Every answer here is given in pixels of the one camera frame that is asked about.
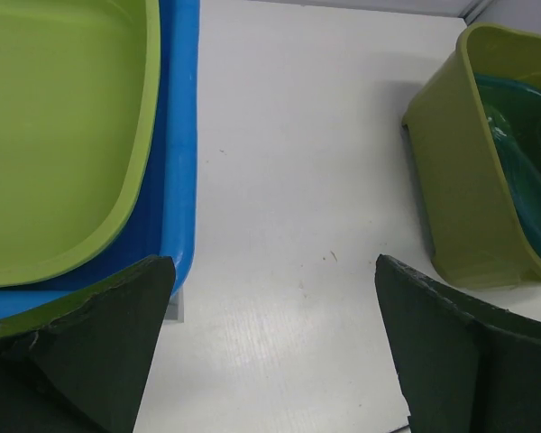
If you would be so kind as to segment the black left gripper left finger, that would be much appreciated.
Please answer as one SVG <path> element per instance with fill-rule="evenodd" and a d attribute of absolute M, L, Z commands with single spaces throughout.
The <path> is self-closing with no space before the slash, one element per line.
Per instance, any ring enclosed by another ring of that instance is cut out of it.
<path fill-rule="evenodd" d="M 0 432 L 131 432 L 176 271 L 148 256 L 0 318 Z"/>

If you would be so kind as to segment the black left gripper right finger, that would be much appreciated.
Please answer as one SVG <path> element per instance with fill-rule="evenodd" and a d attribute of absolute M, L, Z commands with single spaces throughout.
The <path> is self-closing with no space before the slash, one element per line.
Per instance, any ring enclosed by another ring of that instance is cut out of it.
<path fill-rule="evenodd" d="M 375 287 L 413 432 L 541 432 L 541 322 L 389 255 Z"/>

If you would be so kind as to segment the olive green slotted container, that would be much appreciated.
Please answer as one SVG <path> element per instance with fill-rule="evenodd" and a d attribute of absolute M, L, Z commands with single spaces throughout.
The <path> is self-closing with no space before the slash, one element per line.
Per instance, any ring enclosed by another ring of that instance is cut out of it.
<path fill-rule="evenodd" d="M 475 83 L 476 74 L 541 90 L 541 35 L 476 23 L 408 105 L 432 236 L 432 263 L 466 289 L 541 281 L 541 258 L 518 219 Z"/>

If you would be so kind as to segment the teal transparent plastic tub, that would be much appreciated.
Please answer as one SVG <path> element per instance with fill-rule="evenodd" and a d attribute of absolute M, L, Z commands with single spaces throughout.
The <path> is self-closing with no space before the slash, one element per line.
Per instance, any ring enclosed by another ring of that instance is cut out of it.
<path fill-rule="evenodd" d="M 541 90 L 510 78 L 474 79 L 519 222 L 541 258 Z"/>

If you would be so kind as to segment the blue plastic tub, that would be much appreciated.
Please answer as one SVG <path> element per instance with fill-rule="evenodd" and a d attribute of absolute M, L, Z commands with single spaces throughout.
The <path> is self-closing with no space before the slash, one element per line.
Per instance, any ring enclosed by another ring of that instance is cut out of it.
<path fill-rule="evenodd" d="M 38 307 L 150 254 L 172 258 L 166 318 L 184 319 L 182 285 L 192 266 L 197 209 L 198 1 L 160 2 L 160 89 L 147 168 L 133 212 L 98 256 L 53 279 L 0 289 L 0 319 Z"/>

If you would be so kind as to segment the lime green plastic tub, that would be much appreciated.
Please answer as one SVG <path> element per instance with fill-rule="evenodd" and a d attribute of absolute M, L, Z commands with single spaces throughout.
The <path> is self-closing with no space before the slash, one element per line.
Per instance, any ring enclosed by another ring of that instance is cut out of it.
<path fill-rule="evenodd" d="M 71 271 L 124 228 L 160 57 L 155 1 L 0 1 L 0 287 Z"/>

